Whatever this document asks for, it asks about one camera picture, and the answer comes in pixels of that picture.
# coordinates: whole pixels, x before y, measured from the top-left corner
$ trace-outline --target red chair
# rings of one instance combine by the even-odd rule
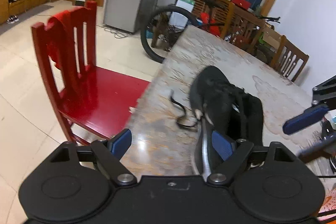
[[[71,131],[76,123],[105,139],[118,134],[136,107],[137,99],[149,82],[96,66],[97,3],[75,7],[31,27],[36,58],[52,107],[69,141],[89,143]],[[83,23],[86,22],[86,52],[84,58]],[[77,53],[74,40],[77,29]],[[58,93],[49,56],[61,70],[65,88]]]

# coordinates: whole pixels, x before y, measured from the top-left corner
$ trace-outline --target gray rug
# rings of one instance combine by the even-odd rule
[[[23,22],[26,19],[28,19],[32,16],[35,16],[35,15],[37,15],[37,14],[39,14],[39,13],[45,11],[45,10],[48,10],[50,8],[53,8],[53,6],[42,4],[40,6],[37,6],[35,8],[32,8],[32,9],[28,10],[25,13],[19,14],[18,15],[18,18],[19,18],[18,22],[15,22],[13,24],[7,24],[7,22],[5,22],[5,23],[0,25],[0,35],[2,35],[6,31],[8,31],[9,29],[13,28],[14,26],[18,25],[20,22]]]

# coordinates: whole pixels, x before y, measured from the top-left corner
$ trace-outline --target tiled floor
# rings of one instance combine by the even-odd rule
[[[54,7],[0,35],[0,224],[20,224],[26,219],[17,197],[21,182],[66,140],[44,89],[30,32],[35,22],[46,22],[48,15],[71,7],[62,0],[50,5]],[[97,24],[102,26],[102,8],[98,8]],[[139,38],[116,39],[102,27],[96,33],[98,66],[152,80],[160,64],[147,57]],[[61,87],[56,68],[54,74]],[[73,130],[89,141],[93,138],[80,127]]]

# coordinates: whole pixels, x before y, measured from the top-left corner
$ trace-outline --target metal screw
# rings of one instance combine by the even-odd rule
[[[134,176],[132,174],[121,174],[117,177],[117,179],[122,183],[130,183],[133,181]]]
[[[215,182],[215,183],[224,182],[226,180],[226,175],[223,175],[223,174],[211,174],[209,176],[209,180],[211,182]]]

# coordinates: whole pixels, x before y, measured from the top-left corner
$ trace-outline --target table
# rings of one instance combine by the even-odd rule
[[[292,136],[282,131],[287,119],[311,106],[311,96],[247,52],[190,26],[140,99],[128,124],[133,141],[122,163],[137,178],[141,175],[192,174],[190,156],[198,135],[178,128],[176,117],[183,112],[170,102],[169,97],[173,89],[174,99],[190,108],[189,86],[209,65],[217,66],[231,83],[261,99],[265,146],[279,141],[297,153],[319,139],[319,124]],[[310,168],[315,174],[330,172],[329,163],[324,159],[310,164]]]

